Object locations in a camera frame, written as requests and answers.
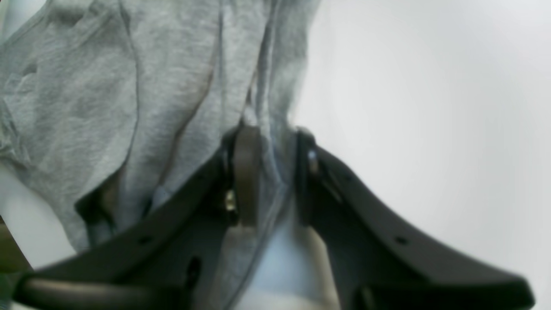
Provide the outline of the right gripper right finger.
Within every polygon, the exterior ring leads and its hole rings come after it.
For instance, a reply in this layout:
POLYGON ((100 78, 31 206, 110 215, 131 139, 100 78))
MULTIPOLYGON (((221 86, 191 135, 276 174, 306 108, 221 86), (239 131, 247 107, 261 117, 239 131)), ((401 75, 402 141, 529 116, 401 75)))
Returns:
POLYGON ((297 131, 301 223, 325 244, 342 310, 529 310, 522 276, 456 251, 388 208, 337 157, 297 131))

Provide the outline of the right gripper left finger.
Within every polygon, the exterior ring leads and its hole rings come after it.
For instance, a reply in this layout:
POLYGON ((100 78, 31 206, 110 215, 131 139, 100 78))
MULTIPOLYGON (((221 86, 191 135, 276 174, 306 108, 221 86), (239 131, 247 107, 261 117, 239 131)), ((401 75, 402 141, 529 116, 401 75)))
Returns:
POLYGON ((157 211, 99 245, 23 276, 12 299, 38 310, 198 310, 224 235, 256 227, 260 129, 239 126, 157 211))

